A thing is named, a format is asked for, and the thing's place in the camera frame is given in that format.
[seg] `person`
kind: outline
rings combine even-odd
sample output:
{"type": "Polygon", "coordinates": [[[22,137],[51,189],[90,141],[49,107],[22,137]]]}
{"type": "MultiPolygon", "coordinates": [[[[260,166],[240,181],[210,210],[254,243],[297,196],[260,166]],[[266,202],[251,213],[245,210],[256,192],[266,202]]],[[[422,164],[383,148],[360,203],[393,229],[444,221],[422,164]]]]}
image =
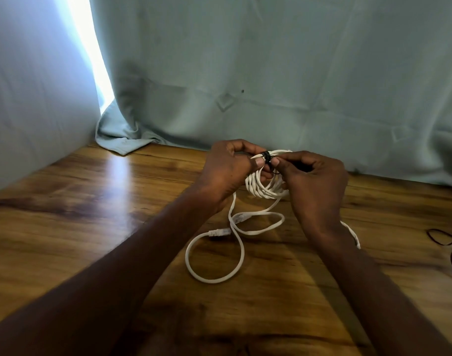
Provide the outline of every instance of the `person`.
{"type": "MultiPolygon", "coordinates": [[[[245,140],[211,147],[197,181],[122,244],[0,322],[0,356],[108,355],[157,279],[196,230],[220,211],[265,149],[245,140]]],[[[336,279],[379,355],[452,356],[452,344],[340,224],[348,174],[307,151],[271,160],[304,234],[336,279]],[[312,168],[305,173],[292,162],[312,168]]],[[[262,179],[271,178],[264,167],[262,179]]]]}

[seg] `cable coil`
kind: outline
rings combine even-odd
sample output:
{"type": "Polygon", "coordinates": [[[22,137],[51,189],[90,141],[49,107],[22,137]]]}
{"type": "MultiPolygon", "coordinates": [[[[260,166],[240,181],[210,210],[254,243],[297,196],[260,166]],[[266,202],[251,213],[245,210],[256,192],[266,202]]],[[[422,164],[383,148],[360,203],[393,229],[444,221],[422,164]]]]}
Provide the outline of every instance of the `cable coil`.
{"type": "MultiPolygon", "coordinates": [[[[283,154],[285,152],[291,152],[290,150],[275,150],[275,151],[269,151],[268,155],[270,155],[269,157],[267,157],[268,155],[265,153],[262,154],[258,154],[253,156],[252,158],[257,158],[257,157],[262,157],[264,158],[266,164],[269,163],[270,161],[270,157],[271,156],[277,156],[280,154],[283,154]]],[[[281,174],[274,174],[274,177],[271,179],[271,181],[269,182],[269,184],[267,186],[264,186],[261,183],[261,171],[262,171],[263,167],[261,167],[258,171],[250,174],[247,178],[246,178],[246,189],[247,191],[249,191],[249,193],[253,194],[256,197],[261,197],[261,198],[268,198],[268,199],[275,199],[274,203],[268,207],[265,210],[261,210],[261,211],[251,211],[251,212],[239,212],[237,214],[232,215],[235,204],[236,204],[236,192],[234,192],[233,194],[233,203],[231,204],[231,207],[229,208],[229,213],[228,213],[228,219],[229,219],[229,226],[230,228],[225,228],[225,229],[217,229],[217,230],[211,230],[205,233],[201,233],[198,236],[196,236],[194,239],[191,240],[191,242],[188,244],[187,246],[187,250],[185,252],[185,263],[187,265],[187,269],[190,272],[190,274],[197,279],[198,281],[204,282],[204,283],[220,283],[226,280],[229,280],[231,277],[233,277],[241,268],[243,261],[244,261],[244,244],[243,241],[241,240],[241,238],[239,237],[238,232],[244,234],[244,235],[259,235],[261,233],[264,233],[266,231],[270,231],[273,230],[274,228],[282,225],[282,223],[285,221],[285,216],[278,213],[278,212],[271,212],[270,210],[273,209],[277,203],[279,203],[279,201],[281,200],[282,197],[288,195],[289,191],[288,190],[283,190],[282,189],[282,184],[283,184],[283,179],[282,179],[282,175],[281,174]],[[257,231],[243,231],[241,230],[239,227],[236,226],[237,223],[241,223],[242,221],[246,221],[247,219],[251,218],[252,216],[265,216],[265,215],[276,215],[280,217],[280,220],[277,221],[276,223],[270,225],[269,227],[266,227],[265,229],[262,230],[257,230],[257,231]],[[234,235],[236,236],[236,239],[239,242],[239,246],[241,247],[241,257],[239,258],[239,263],[236,265],[236,267],[226,276],[223,276],[219,279],[214,279],[214,280],[209,280],[209,279],[205,279],[199,275],[197,275],[193,269],[190,266],[190,262],[189,262],[189,254],[191,251],[191,247],[195,244],[196,241],[198,241],[200,238],[205,237],[205,236],[209,236],[209,237],[219,237],[219,236],[225,236],[225,235],[229,235],[231,234],[231,231],[234,233],[234,235]]],[[[350,231],[351,235],[353,236],[353,238],[355,239],[355,243],[356,246],[360,249],[360,241],[357,237],[357,235],[355,234],[355,232],[344,222],[342,222],[342,225],[347,227],[348,230],[350,231]]]]}

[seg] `wooden surface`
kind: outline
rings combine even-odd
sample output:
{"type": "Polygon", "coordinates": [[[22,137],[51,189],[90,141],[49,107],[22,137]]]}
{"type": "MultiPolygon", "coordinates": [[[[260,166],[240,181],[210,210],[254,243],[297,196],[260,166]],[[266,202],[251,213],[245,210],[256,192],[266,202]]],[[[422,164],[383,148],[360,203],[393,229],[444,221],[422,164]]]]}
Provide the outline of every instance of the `wooden surface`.
{"type": "MultiPolygon", "coordinates": [[[[0,320],[120,243],[197,177],[205,153],[151,145],[121,157],[87,146],[0,192],[0,320]]],[[[238,193],[237,211],[270,201],[238,193]]],[[[227,226],[227,208],[200,230],[227,226]]],[[[230,281],[191,277],[184,250],[165,271],[116,354],[149,353],[174,337],[202,355],[372,355],[364,331],[315,252],[288,200],[284,224],[242,236],[246,258],[230,281]]],[[[452,189],[351,176],[342,219],[361,245],[452,341],[450,249],[427,228],[452,232],[452,189]]],[[[273,220],[255,218],[245,229],[273,220]]],[[[234,268],[234,241],[199,242],[191,265],[219,277],[234,268]]]]}

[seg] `person's left arm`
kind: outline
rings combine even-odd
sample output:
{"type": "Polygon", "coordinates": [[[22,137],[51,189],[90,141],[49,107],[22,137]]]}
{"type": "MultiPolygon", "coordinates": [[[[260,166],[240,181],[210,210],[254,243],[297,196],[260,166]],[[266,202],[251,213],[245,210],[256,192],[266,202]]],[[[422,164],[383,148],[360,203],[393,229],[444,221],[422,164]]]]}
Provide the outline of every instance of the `person's left arm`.
{"type": "Polygon", "coordinates": [[[263,166],[261,157],[237,151],[265,149],[244,140],[215,143],[198,180],[173,203],[87,269],[0,322],[0,355],[109,354],[193,233],[263,166]]]}

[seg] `hand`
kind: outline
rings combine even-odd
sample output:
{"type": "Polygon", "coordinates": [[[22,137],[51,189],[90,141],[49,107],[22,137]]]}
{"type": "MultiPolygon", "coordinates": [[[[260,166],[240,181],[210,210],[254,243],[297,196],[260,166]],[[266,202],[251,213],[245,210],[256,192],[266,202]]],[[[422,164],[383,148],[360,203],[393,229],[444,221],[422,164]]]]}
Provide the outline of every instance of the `hand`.
{"type": "Polygon", "coordinates": [[[341,230],[340,207],[348,173],[340,160],[299,151],[278,155],[271,163],[282,174],[294,214],[307,236],[341,230]],[[300,171],[291,162],[302,162],[312,171],[300,171]]]}
{"type": "MultiPolygon", "coordinates": [[[[264,151],[264,148],[241,139],[216,142],[206,156],[205,167],[195,185],[206,189],[219,202],[218,210],[221,210],[226,199],[244,184],[247,175],[264,166],[262,157],[251,159],[264,151]]],[[[264,170],[261,180],[264,182],[267,178],[272,178],[272,174],[264,170]]]]}

